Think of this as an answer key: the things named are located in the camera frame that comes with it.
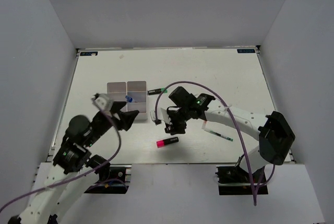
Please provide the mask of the blue cap glue bottle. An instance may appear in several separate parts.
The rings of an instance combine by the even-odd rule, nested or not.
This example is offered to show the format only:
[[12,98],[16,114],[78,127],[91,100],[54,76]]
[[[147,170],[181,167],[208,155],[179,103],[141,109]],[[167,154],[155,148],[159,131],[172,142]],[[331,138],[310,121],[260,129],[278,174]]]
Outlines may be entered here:
[[128,95],[125,96],[125,99],[128,103],[136,103],[137,102],[133,97],[128,96]]

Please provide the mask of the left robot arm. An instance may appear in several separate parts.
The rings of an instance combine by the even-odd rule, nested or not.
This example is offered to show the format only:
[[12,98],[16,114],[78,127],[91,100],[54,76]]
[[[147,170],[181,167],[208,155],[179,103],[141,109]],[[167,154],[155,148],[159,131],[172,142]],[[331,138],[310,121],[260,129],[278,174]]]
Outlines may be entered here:
[[44,187],[23,194],[6,205],[34,195],[26,209],[9,219],[9,223],[59,223],[69,207],[92,185],[110,177],[110,162],[120,148],[108,159],[93,155],[89,148],[113,128],[119,141],[120,132],[128,131],[138,110],[123,112],[125,101],[94,99],[98,112],[89,120],[76,115],[68,123],[60,149],[55,154]]

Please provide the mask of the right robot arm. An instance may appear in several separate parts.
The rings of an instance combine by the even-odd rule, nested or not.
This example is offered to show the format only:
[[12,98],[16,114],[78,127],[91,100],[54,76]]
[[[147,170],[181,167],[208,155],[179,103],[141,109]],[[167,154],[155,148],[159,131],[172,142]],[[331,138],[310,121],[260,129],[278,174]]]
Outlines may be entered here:
[[258,141],[255,148],[239,157],[236,165],[223,169],[222,183],[248,183],[266,165],[282,165],[295,141],[295,134],[280,112],[263,115],[224,106],[212,95],[201,93],[195,97],[181,86],[169,98],[174,105],[160,109],[159,114],[170,135],[184,134],[188,120],[201,119],[234,128]]

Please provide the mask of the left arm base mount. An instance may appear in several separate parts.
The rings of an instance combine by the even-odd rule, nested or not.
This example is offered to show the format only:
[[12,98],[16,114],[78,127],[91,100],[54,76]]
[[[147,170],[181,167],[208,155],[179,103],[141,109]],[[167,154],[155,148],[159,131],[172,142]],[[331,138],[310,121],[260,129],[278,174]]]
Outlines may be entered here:
[[85,194],[126,194],[131,180],[131,165],[110,166],[109,174],[90,186]]

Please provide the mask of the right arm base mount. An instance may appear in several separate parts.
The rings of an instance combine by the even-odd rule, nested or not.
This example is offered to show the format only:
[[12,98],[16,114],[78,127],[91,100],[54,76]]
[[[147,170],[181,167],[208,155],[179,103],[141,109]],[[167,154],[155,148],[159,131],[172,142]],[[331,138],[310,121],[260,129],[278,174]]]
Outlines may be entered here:
[[218,179],[219,195],[252,195],[248,172],[235,166],[218,166],[215,179]]

